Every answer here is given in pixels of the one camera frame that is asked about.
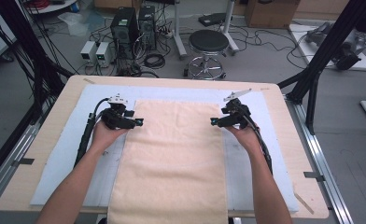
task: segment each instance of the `beige cloth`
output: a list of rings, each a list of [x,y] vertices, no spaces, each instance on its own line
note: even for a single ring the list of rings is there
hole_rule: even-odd
[[[218,105],[138,100],[134,110],[144,125],[128,132],[107,223],[228,223]]]

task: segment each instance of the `black metal pole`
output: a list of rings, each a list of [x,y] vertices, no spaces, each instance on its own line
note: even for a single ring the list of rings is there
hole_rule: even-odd
[[[315,134],[313,124],[320,75],[365,13],[366,0],[350,0],[308,66],[298,75],[278,83],[282,89],[297,82],[287,94],[287,98],[296,104],[300,104],[305,94],[310,91],[305,124],[311,134]]]

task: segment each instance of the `wooden table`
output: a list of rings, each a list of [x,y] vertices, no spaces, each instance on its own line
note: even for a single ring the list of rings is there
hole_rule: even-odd
[[[20,165],[12,176],[0,198],[3,211],[39,211],[30,201],[39,182],[50,152],[55,147],[63,127],[76,106],[86,85],[104,84],[117,86],[169,87],[192,89],[247,90],[261,91],[264,95],[282,155],[298,200],[299,212],[292,217],[326,218],[329,210],[314,178],[306,178],[303,172],[312,172],[302,142],[280,89],[275,84],[206,81],[186,79],[163,79],[141,77],[91,77],[73,76],[50,111],[35,141],[25,158],[35,159],[32,165]],[[83,208],[82,212],[106,213],[106,209]],[[254,214],[229,211],[229,217],[253,217]]]

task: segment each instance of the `power supply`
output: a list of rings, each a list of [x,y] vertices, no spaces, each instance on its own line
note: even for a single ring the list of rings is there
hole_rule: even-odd
[[[156,8],[154,6],[140,7],[137,21],[142,35],[141,44],[145,49],[157,49],[155,13]]]
[[[110,24],[111,34],[120,59],[134,59],[134,42],[139,37],[136,13],[133,7],[119,7]]]
[[[96,43],[95,41],[87,41],[84,48],[81,50],[81,57],[87,62],[87,66],[96,65]]]
[[[108,67],[112,59],[110,45],[108,42],[101,42],[98,50],[96,51],[96,58],[101,67]]]

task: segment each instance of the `stool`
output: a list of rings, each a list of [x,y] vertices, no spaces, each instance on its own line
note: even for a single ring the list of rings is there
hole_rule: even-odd
[[[192,78],[214,80],[215,78],[225,78],[221,63],[211,56],[222,54],[229,47],[227,37],[217,31],[200,30],[194,32],[189,38],[190,48],[202,54],[189,63],[188,72]]]

